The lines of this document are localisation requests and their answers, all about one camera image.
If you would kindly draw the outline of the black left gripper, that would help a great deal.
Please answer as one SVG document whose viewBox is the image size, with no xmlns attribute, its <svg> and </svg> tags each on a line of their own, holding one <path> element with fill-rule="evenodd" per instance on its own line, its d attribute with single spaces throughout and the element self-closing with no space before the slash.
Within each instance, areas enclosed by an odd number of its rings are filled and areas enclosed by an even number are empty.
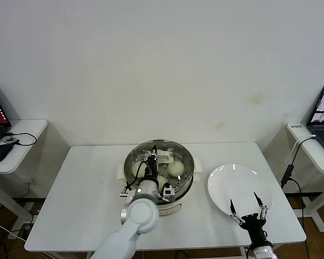
<svg viewBox="0 0 324 259">
<path fill-rule="evenodd" d="M 152 179 L 157 179 L 158 162 L 157 162 L 157 146 L 154 145 L 151 150 L 151 155 L 146 160 L 145 176 Z"/>
</svg>

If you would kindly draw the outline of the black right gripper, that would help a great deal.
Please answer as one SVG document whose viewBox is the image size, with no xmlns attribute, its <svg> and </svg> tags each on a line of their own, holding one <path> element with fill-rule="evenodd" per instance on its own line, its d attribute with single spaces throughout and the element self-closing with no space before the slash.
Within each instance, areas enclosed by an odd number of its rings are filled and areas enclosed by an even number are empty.
<svg viewBox="0 0 324 259">
<path fill-rule="evenodd" d="M 266 242 L 265 233 L 263 231 L 263 226 L 266 223 L 265 218 L 267 214 L 267 205 L 263 204 L 261 198 L 259 198 L 254 192 L 254 196 L 257 200 L 259 205 L 260 211 L 258 214 L 249 214 L 245 215 L 242 218 L 239 217 L 236 213 L 234 204 L 232 199 L 230 199 L 230 217 L 234 220 L 237 224 L 241 224 L 241 228 L 248 231 L 249 237 L 251 239 L 252 244 L 263 244 Z"/>
</svg>

